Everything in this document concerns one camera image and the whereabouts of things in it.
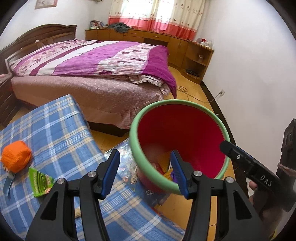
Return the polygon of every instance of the orange ball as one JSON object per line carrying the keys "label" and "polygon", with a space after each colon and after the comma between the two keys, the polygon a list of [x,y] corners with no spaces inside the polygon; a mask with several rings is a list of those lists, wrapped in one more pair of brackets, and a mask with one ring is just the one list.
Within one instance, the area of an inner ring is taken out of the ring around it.
{"label": "orange ball", "polygon": [[15,141],[3,148],[1,162],[14,173],[22,170],[32,157],[32,151],[23,141]]}

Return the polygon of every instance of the metal screw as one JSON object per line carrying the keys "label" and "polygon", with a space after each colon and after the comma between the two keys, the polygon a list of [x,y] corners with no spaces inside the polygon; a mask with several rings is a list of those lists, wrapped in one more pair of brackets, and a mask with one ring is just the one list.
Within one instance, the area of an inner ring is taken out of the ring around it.
{"label": "metal screw", "polygon": [[234,179],[232,177],[226,177],[226,181],[228,183],[233,183],[234,182]]}
{"label": "metal screw", "polygon": [[57,180],[57,183],[58,184],[63,184],[65,182],[65,179],[64,178],[59,178],[58,180]]}
{"label": "metal screw", "polygon": [[194,171],[193,175],[196,177],[201,177],[202,176],[202,172],[201,171]]}
{"label": "metal screw", "polygon": [[95,171],[91,171],[87,174],[89,177],[94,177],[96,176],[96,172]]}

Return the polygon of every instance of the bucket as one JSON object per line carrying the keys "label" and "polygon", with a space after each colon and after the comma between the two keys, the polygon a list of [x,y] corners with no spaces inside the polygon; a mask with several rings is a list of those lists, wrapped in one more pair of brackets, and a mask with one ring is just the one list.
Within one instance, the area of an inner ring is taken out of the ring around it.
{"label": "bucket", "polygon": [[221,179],[229,158],[219,145],[229,140],[220,119],[209,109],[186,100],[163,100],[143,108],[130,128],[130,146],[138,166],[140,181],[151,191],[181,194],[178,184],[166,179],[155,168],[155,158],[178,150],[210,178]]}

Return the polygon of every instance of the pink bedspread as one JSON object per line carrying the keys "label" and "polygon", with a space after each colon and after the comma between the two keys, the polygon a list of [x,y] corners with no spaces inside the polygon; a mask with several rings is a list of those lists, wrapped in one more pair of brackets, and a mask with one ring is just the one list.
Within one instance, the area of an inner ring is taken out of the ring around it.
{"label": "pink bedspread", "polygon": [[71,40],[43,46],[17,60],[17,76],[150,75],[166,83],[176,98],[176,81],[168,70],[168,50],[136,42]]}
{"label": "pink bedspread", "polygon": [[71,94],[87,121],[113,124],[128,129],[145,106],[163,100],[159,87],[138,85],[126,80],[104,77],[25,76],[13,77],[13,91],[20,100],[44,105]]}

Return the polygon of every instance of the purple object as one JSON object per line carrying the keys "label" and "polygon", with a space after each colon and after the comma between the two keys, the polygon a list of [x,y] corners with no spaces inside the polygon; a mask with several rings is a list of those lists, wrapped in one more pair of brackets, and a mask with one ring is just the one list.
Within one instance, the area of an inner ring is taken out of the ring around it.
{"label": "purple object", "polygon": [[176,176],[175,176],[175,174],[174,174],[174,171],[172,171],[172,172],[170,173],[170,176],[171,176],[171,178],[172,178],[172,180],[173,180],[174,183],[178,183],[177,178],[176,178]]}
{"label": "purple object", "polygon": [[46,45],[12,66],[16,76],[151,75],[162,79],[177,96],[168,69],[168,49],[125,41],[70,40]]}

